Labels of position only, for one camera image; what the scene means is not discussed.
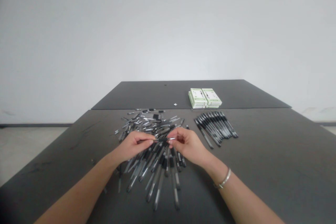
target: baseboard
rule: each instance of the baseboard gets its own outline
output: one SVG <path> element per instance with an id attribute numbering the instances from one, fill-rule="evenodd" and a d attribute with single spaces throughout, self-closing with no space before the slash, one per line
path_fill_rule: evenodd
<path id="1" fill-rule="evenodd" d="M 72 124 L 0 124 L 0 128 L 7 127 L 70 127 Z"/>
<path id="2" fill-rule="evenodd" d="M 320 122 L 317 121 L 317 124 L 321 125 L 321 126 L 326 126 L 326 127 L 336 127 L 336 122 Z"/>

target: pile of pens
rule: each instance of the pile of pens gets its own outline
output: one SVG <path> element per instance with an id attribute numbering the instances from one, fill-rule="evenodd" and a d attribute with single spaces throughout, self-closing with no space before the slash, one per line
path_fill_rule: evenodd
<path id="1" fill-rule="evenodd" d="M 140 112 L 127 113 L 135 114 L 131 119 L 122 117 L 125 120 L 125 125 L 122 127 L 124 131 L 119 136 L 119 142 L 122 142 L 127 135 L 132 131 L 146 132 L 155 136 L 154 143 L 146 150 L 140 152 L 137 156 L 127 161 L 126 168 L 122 171 L 121 165 L 117 168 L 119 172 L 119 189 L 121 188 L 121 176 L 123 173 L 132 172 L 127 192 L 133 188 L 136 180 L 142 182 L 147 174 L 150 178 L 147 182 L 145 190 L 148 191 L 146 201 L 150 202 L 154 189 L 156 188 L 156 195 L 154 196 L 153 210 L 156 211 L 159 204 L 160 194 L 162 191 L 162 184 L 164 176 L 168 177 L 169 173 L 172 180 L 174 203 L 176 210 L 180 209 L 179 196 L 177 191 L 181 189 L 178 172 L 181 172 L 181 167 L 186 167 L 186 161 L 181 153 L 174 148 L 169 149 L 167 135 L 176 127 L 181 127 L 184 119 L 174 116 L 170 119 L 163 119 L 164 110 L 151 109 L 136 109 Z"/>
<path id="2" fill-rule="evenodd" d="M 212 146 L 204 131 L 209 134 L 218 147 L 221 146 L 221 142 L 224 139 L 238 137 L 238 134 L 235 132 L 230 122 L 221 111 L 202 113 L 196 119 L 194 119 L 194 121 L 211 149 L 214 147 Z"/>

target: left hand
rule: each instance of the left hand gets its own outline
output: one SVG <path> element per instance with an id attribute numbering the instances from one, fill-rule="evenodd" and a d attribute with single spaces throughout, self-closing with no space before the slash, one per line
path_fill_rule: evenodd
<path id="1" fill-rule="evenodd" d="M 131 159 L 139 152 L 153 144 L 155 137 L 144 132 L 131 132 L 122 143 L 112 151 L 112 156 L 118 164 Z"/>

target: tabletop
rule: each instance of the tabletop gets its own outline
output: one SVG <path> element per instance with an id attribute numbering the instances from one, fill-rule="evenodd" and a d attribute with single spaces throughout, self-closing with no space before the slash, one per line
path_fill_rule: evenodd
<path id="1" fill-rule="evenodd" d="M 223 109 L 290 107 L 239 79 L 120 82 L 92 109 L 191 109 L 190 88 L 212 88 L 222 100 Z"/>
<path id="2" fill-rule="evenodd" d="M 195 130 L 193 119 L 204 110 L 167 110 Z M 239 134 L 210 150 L 286 223 L 331 223 L 336 219 L 336 136 L 289 108 L 220 109 Z M 15 223 L 32 223 L 91 168 L 118 146 L 114 131 L 128 110 L 89 110 L 70 128 L 0 188 L 6 216 Z M 145 185 L 136 182 L 126 192 L 130 174 L 107 183 L 88 223 L 234 223 L 200 167 L 187 161 L 179 173 L 180 211 L 174 208 L 170 178 L 165 178 L 156 212 L 145 201 Z"/>

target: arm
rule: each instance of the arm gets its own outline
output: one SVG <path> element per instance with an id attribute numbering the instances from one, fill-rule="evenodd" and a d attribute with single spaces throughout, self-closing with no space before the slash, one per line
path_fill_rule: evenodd
<path id="1" fill-rule="evenodd" d="M 201 166 L 215 184 L 220 184 L 228 173 L 228 167 L 212 155 L 202 144 L 194 131 L 183 128 L 173 130 L 169 138 L 173 146 L 191 162 Z M 283 224 L 283 221 L 255 195 L 234 173 L 219 192 L 238 224 Z"/>
<path id="2" fill-rule="evenodd" d="M 117 166 L 147 149 L 154 136 L 132 132 L 111 153 L 103 157 L 77 184 L 54 203 L 35 223 L 86 223 L 93 207 Z"/>

